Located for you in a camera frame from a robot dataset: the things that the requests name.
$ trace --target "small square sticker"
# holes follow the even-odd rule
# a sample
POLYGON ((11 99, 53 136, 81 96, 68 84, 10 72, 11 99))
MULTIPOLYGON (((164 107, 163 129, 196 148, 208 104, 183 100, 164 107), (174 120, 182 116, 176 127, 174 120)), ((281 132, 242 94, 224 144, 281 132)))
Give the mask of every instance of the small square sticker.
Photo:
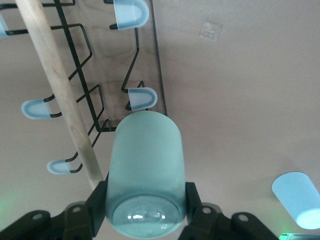
POLYGON ((221 30, 221 24, 210 21, 204 21, 198 36, 203 39, 218 42, 221 30))

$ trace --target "light blue cup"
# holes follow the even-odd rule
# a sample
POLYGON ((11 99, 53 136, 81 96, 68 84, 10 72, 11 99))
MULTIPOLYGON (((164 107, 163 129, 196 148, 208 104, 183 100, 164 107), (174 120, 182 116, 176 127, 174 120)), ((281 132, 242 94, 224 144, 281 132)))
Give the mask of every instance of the light blue cup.
POLYGON ((181 135, 167 116, 139 111, 115 131, 106 216, 121 234, 136 239, 165 236, 186 215, 181 135))
POLYGON ((273 182, 272 191, 301 228, 320 228, 320 194, 306 174, 283 174, 273 182))

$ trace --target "frosted glass cup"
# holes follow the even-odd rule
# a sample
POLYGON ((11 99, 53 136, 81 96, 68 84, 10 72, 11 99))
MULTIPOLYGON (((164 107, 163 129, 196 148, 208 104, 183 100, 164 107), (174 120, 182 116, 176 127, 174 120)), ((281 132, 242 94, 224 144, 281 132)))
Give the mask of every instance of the frosted glass cup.
POLYGON ((301 228, 320 228, 320 194, 306 174, 283 174, 273 182, 272 191, 301 228))
POLYGON ((165 236, 186 215, 181 135, 167 116, 139 111, 115 131, 106 194, 106 216, 121 234, 165 236))

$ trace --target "wooden rod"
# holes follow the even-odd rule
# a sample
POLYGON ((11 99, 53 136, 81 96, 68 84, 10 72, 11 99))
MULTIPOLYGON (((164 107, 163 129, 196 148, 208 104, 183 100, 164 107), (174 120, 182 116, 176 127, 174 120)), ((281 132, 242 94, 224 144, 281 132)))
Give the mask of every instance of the wooden rod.
POLYGON ((43 6, 39 0, 15 0, 15 2, 31 36, 90 185, 94 189, 104 179, 43 6))

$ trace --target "cup bottom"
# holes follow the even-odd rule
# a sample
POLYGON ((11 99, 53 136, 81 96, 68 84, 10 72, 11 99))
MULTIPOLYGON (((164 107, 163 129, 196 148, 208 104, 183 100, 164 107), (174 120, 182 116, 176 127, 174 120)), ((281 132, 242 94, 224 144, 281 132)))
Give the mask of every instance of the cup bottom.
POLYGON ((320 229, 320 208, 304 211, 297 217, 296 223, 303 229, 320 229))
POLYGON ((156 195, 139 195, 123 200, 108 216, 121 234, 136 239, 153 239, 176 230, 184 214, 172 201, 156 195))

